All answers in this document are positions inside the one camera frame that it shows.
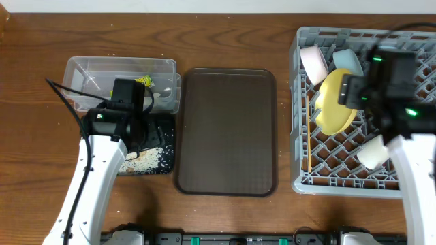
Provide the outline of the yellow plate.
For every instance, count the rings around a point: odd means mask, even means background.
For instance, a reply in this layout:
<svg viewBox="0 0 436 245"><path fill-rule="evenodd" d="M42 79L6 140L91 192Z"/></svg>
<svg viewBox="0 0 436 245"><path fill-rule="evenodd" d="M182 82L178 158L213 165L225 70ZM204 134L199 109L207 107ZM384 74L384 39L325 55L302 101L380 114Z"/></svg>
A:
<svg viewBox="0 0 436 245"><path fill-rule="evenodd" d="M315 102L315 110L320 109L315 122L321 127L324 135L338 134L347 129L355 119L357 109L349 109L339 104L339 95L344 75L351 72L347 69L332 71L322 82L320 95Z"/></svg>

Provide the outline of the light blue bowl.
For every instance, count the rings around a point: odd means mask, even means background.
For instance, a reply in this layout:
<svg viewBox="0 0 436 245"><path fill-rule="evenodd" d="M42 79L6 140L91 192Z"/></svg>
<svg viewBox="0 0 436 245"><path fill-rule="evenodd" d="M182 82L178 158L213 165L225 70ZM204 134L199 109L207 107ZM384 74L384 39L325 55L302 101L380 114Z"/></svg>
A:
<svg viewBox="0 0 436 245"><path fill-rule="evenodd" d="M363 76L364 72L358 57L351 49L340 50L332 54L337 69L347 69L353 75Z"/></svg>

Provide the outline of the wooden chopstick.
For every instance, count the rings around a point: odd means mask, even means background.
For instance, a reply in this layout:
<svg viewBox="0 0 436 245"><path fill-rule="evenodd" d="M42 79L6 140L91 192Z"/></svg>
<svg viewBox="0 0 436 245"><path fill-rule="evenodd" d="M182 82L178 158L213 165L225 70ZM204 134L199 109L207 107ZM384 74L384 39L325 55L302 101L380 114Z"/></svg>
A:
<svg viewBox="0 0 436 245"><path fill-rule="evenodd" d="M310 124L311 124L311 117L310 117L310 112L311 112L311 106L310 106L310 99L309 96L306 96L306 111L307 111L307 115L306 115L306 126L307 126L307 170L309 173L311 173L312 170L312 166L311 166L311 128L310 128Z"/></svg>

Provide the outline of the pink bowl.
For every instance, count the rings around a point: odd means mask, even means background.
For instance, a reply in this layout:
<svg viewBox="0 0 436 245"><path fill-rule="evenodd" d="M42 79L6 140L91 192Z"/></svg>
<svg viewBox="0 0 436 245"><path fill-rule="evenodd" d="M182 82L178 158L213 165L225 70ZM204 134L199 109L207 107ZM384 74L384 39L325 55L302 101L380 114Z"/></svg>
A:
<svg viewBox="0 0 436 245"><path fill-rule="evenodd" d="M302 48L300 58L310 82L316 86L329 74L326 60L317 46Z"/></svg>

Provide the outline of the green snack wrapper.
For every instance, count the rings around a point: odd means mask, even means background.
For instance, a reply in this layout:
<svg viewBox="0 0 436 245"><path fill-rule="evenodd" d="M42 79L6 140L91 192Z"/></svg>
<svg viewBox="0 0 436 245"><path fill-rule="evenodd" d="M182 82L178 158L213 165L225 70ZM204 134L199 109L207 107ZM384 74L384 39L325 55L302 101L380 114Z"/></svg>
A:
<svg viewBox="0 0 436 245"><path fill-rule="evenodd" d="M136 82L139 82L139 83L145 85L145 87L148 87L148 88L152 88L155 85L149 75L145 75L145 76L143 76L141 78L135 78L134 80Z"/></svg>

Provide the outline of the white cup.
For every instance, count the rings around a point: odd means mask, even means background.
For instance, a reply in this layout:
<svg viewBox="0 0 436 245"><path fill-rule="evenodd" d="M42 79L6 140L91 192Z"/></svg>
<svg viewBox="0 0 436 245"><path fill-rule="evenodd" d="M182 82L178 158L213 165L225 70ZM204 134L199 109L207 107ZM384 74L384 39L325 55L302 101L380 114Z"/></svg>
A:
<svg viewBox="0 0 436 245"><path fill-rule="evenodd" d="M388 149L384 146L382 135L378 135L363 144L361 151L356 156L367 169L376 169L390 158Z"/></svg>

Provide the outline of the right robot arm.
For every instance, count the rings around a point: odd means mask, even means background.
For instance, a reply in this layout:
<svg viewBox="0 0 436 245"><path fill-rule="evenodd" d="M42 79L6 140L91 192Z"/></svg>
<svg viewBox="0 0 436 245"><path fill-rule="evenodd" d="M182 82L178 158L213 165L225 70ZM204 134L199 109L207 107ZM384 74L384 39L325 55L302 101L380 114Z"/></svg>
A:
<svg viewBox="0 0 436 245"><path fill-rule="evenodd" d="M403 197L409 244L435 243L435 106L414 99L414 84L400 78L343 78L339 103L363 109L377 135L357 156L369 169L394 165Z"/></svg>

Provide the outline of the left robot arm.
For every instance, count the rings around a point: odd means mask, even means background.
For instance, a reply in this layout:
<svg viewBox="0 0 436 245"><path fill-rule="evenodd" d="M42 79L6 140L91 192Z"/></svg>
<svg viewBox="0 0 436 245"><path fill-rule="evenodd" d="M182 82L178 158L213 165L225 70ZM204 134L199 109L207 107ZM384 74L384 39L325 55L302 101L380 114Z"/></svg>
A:
<svg viewBox="0 0 436 245"><path fill-rule="evenodd" d="M164 145L169 114L90 109L82 119L77 166L45 244L99 244L114 181L129 154Z"/></svg>

